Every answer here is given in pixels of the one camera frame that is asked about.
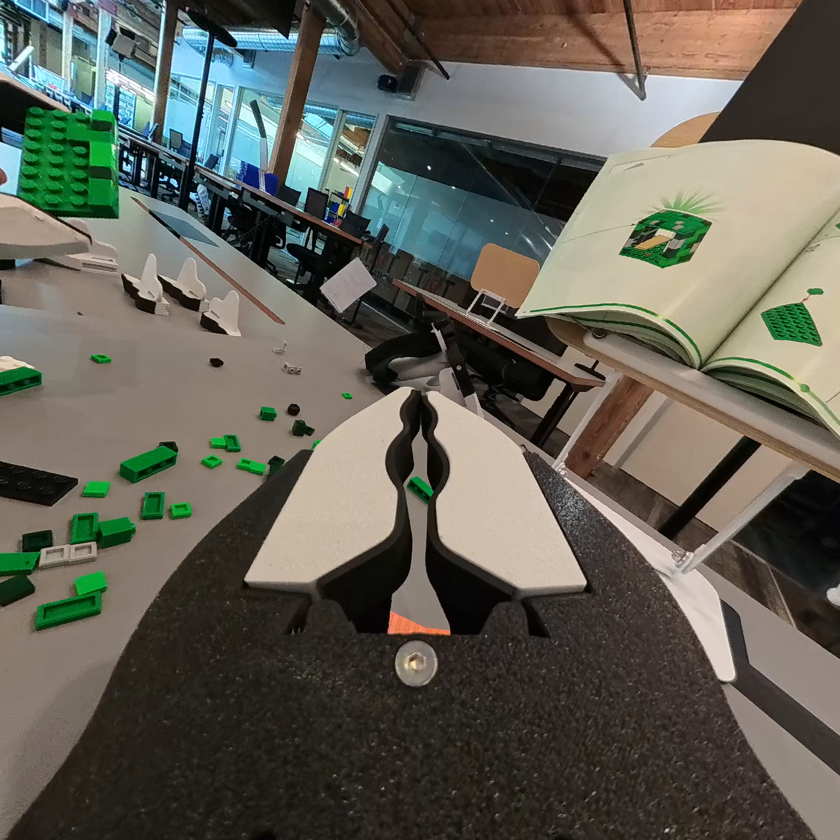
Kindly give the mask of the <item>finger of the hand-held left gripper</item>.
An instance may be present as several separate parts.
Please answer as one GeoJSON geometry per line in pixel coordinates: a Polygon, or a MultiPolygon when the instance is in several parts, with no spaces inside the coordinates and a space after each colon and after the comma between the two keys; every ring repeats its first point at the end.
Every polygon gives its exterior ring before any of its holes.
{"type": "Polygon", "coordinates": [[[89,234],[19,197],[1,194],[1,260],[68,256],[90,247],[89,234]]]}

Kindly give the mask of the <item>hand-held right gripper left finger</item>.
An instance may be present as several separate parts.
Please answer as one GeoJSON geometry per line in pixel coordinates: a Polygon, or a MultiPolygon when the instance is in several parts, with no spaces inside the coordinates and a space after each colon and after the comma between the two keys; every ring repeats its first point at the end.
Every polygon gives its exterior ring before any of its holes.
{"type": "Polygon", "coordinates": [[[305,594],[395,593],[412,564],[405,483],[420,424],[420,391],[400,387],[306,452],[245,583],[305,594]]]}

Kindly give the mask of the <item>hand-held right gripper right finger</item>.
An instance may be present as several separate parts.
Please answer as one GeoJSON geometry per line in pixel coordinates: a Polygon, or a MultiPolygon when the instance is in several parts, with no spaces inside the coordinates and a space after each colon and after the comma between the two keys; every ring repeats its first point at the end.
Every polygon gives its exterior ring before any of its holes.
{"type": "Polygon", "coordinates": [[[583,592],[585,574],[520,446],[443,395],[423,407],[435,483],[428,570],[459,571],[507,597],[583,592]]]}

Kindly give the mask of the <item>green lego baseplate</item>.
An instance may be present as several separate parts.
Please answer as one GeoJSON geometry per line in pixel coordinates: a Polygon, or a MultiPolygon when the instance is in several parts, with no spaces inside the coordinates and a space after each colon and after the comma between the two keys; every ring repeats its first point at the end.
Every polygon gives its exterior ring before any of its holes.
{"type": "Polygon", "coordinates": [[[118,124],[110,111],[29,108],[17,197],[57,217],[120,216],[118,124]]]}

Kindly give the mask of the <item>black lego plate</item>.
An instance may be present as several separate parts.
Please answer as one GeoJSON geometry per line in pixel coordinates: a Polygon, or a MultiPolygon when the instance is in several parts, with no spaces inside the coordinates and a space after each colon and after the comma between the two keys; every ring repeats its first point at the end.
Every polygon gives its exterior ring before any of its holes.
{"type": "Polygon", "coordinates": [[[1,462],[1,498],[51,507],[77,484],[74,476],[1,462]]]}

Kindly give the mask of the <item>orange brick separator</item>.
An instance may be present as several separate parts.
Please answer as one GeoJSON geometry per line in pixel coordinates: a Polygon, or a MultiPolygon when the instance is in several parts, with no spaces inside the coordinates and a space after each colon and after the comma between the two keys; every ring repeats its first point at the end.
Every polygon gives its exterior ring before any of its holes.
{"type": "Polygon", "coordinates": [[[389,623],[386,631],[389,635],[432,635],[448,636],[450,631],[447,628],[425,626],[417,623],[399,613],[390,612],[389,623]]]}

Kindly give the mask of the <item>wooden pillar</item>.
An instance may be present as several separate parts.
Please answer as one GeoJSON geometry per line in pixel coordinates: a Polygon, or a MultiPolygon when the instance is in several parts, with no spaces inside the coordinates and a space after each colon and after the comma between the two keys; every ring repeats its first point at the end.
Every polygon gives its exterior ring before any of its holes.
{"type": "Polygon", "coordinates": [[[179,7],[180,5],[176,1],[165,1],[161,14],[154,73],[154,107],[151,120],[153,126],[155,126],[155,131],[153,132],[154,142],[158,144],[162,140],[167,100],[170,92],[172,55],[175,45],[175,33],[179,23],[179,7]]]}
{"type": "Polygon", "coordinates": [[[655,392],[646,383],[616,372],[604,385],[559,457],[559,464],[586,479],[655,392]]]}
{"type": "Polygon", "coordinates": [[[320,40],[326,19],[311,2],[306,2],[298,30],[297,45],[287,80],[280,120],[269,158],[269,168],[279,185],[287,182],[303,110],[319,55],[320,40]]]}

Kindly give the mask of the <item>white book stand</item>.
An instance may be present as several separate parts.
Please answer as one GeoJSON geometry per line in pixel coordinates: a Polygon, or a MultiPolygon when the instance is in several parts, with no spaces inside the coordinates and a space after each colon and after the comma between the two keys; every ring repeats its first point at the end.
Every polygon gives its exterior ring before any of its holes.
{"type": "Polygon", "coordinates": [[[707,560],[713,551],[769,505],[794,480],[802,478],[809,469],[837,480],[837,439],[824,428],[808,423],[804,418],[713,380],[637,343],[618,337],[596,339],[590,332],[569,322],[555,322],[550,327],[558,338],[597,361],[603,361],[613,370],[605,383],[616,372],[628,375],[638,382],[646,383],[654,392],[686,405],[791,460],[785,470],[721,528],[711,541],[696,552],[688,553],[676,548],[669,538],[650,530],[642,542],[636,541],[636,536],[643,532],[643,525],[636,524],[630,514],[614,502],[596,495],[585,479],[559,464],[559,457],[566,446],[552,465],[563,476],[568,476],[570,483],[581,488],[588,500],[596,501],[595,506],[599,510],[609,510],[615,523],[626,530],[633,544],[654,566],[677,600],[719,680],[732,682],[736,677],[736,668],[721,602],[712,584],[698,571],[699,563],[707,560]]]}

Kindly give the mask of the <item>white paper sheet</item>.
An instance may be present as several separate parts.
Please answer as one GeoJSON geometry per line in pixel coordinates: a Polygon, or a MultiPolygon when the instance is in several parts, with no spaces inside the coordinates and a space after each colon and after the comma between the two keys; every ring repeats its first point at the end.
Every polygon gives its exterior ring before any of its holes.
{"type": "Polygon", "coordinates": [[[325,280],[320,293],[331,309],[345,312],[365,293],[375,288],[375,279],[360,257],[351,260],[331,278],[325,280]]]}

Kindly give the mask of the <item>tan board stand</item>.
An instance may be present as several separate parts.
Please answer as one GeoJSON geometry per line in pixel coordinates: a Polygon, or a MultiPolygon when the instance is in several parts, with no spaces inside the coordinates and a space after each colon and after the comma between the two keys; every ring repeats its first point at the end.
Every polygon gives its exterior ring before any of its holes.
{"type": "Polygon", "coordinates": [[[536,259],[498,245],[484,245],[469,281],[476,296],[467,312],[475,319],[481,307],[489,308],[490,322],[504,308],[517,312],[529,294],[540,268],[536,259]]]}

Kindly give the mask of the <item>long office desk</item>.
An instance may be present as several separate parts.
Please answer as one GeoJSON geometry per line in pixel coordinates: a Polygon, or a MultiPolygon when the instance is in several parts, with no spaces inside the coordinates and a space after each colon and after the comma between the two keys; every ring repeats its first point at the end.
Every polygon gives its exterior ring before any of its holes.
{"type": "Polygon", "coordinates": [[[285,225],[290,229],[294,219],[304,228],[317,231],[326,240],[329,253],[337,249],[340,253],[346,250],[352,254],[358,249],[372,248],[371,241],[347,234],[340,227],[252,185],[240,181],[231,182],[204,166],[196,166],[194,180],[196,184],[204,185],[211,196],[206,223],[216,235],[222,234],[226,215],[234,221],[243,214],[253,215],[253,218],[246,219],[247,224],[241,228],[244,230],[243,236],[250,237],[246,255],[260,268],[266,267],[269,261],[270,250],[274,248],[281,232],[279,227],[285,225]]]}

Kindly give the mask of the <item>open instruction booklet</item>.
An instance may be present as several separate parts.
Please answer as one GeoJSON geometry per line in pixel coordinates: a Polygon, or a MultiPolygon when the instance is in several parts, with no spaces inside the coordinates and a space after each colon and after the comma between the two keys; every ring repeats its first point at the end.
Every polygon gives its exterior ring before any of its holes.
{"type": "Polygon", "coordinates": [[[518,319],[622,333],[839,430],[839,157],[774,140],[615,154],[518,319]]]}

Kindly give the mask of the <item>black metal rod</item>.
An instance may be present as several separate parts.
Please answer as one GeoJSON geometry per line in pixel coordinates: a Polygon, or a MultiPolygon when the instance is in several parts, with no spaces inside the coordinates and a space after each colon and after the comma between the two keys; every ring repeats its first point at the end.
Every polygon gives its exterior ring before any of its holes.
{"type": "Polygon", "coordinates": [[[638,39],[633,2],[630,0],[624,0],[623,11],[626,20],[626,29],[633,55],[633,67],[636,78],[636,93],[638,99],[644,102],[647,99],[647,73],[644,68],[642,52],[638,39]]]}

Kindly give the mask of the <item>silver spiral duct pipe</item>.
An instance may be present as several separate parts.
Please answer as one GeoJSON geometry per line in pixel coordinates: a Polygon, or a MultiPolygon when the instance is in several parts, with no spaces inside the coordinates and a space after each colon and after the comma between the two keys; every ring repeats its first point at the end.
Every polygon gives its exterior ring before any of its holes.
{"type": "Polygon", "coordinates": [[[332,39],[340,55],[356,56],[361,50],[361,31],[358,15],[352,5],[344,1],[307,1],[331,28],[332,39]]]}

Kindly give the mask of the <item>black wall speaker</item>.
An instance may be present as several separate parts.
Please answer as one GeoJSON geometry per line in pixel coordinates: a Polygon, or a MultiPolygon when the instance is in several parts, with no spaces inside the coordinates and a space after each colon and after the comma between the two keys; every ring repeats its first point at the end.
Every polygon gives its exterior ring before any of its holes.
{"type": "Polygon", "coordinates": [[[406,66],[399,75],[382,74],[376,81],[377,90],[399,99],[413,101],[416,99],[424,71],[423,63],[414,62],[406,66]]]}

